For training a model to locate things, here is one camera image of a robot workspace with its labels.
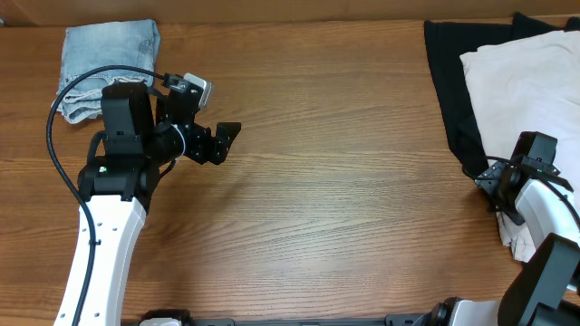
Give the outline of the beige shorts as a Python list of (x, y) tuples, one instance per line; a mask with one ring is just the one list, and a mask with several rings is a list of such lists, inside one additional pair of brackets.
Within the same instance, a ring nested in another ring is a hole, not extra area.
[(555, 138), (551, 159), (579, 203), (579, 33), (554, 31), (500, 45), (484, 45), (460, 57), (470, 102), (492, 166), (518, 159), (524, 131)]

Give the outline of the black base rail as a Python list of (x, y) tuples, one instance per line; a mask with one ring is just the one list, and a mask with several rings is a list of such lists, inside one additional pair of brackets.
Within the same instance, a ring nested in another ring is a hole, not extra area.
[(233, 319), (194, 319), (189, 310), (161, 309), (145, 313), (139, 326), (412, 326), (427, 325), (431, 313), (388, 314), (382, 318), (341, 318), (235, 321)]

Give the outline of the folded light blue jeans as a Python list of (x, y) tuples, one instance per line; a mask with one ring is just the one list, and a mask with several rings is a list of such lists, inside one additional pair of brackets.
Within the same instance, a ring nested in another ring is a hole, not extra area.
[[(153, 71), (160, 33), (151, 19), (70, 27), (65, 31), (59, 91), (93, 69), (126, 65)], [(153, 77), (127, 70), (96, 72), (74, 86), (58, 106), (65, 120), (77, 124), (102, 114), (102, 89), (116, 82), (145, 82)]]

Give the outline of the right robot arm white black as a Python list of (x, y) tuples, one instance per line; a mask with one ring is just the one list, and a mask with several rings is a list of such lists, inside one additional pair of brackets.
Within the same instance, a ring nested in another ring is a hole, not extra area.
[(527, 226), (536, 248), (503, 298), (448, 298), (416, 324), (578, 324), (578, 305), (563, 296), (579, 290), (579, 214), (572, 187), (554, 165), (556, 144), (541, 132), (523, 131), (510, 158), (494, 158), (493, 166), (474, 179), (499, 212)]

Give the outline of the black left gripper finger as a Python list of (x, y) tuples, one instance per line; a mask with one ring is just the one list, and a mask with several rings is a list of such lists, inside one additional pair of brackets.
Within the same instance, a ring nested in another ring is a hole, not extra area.
[(241, 129), (242, 124), (240, 122), (219, 122), (217, 124), (216, 137), (227, 141), (227, 153)]
[(219, 165), (227, 157), (227, 141), (220, 137), (213, 137), (209, 146), (208, 161), (214, 165)]

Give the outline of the black garment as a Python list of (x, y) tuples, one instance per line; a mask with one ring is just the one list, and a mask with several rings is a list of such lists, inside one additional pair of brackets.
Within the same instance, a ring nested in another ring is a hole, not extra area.
[(471, 174), (488, 168), (461, 55), (484, 45), (500, 45), (554, 31), (579, 33), (579, 20), (571, 17), (562, 28), (515, 14), (512, 24), (424, 24), (431, 77), (440, 103), (449, 148)]

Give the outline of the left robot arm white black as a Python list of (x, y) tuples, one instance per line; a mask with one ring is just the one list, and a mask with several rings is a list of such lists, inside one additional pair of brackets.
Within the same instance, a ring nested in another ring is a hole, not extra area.
[(78, 176), (80, 226), (57, 325), (118, 325), (131, 257), (161, 178), (180, 157), (221, 164), (241, 130), (195, 124), (212, 85), (192, 74), (171, 75), (168, 94), (144, 82), (102, 91), (104, 129), (91, 141)]

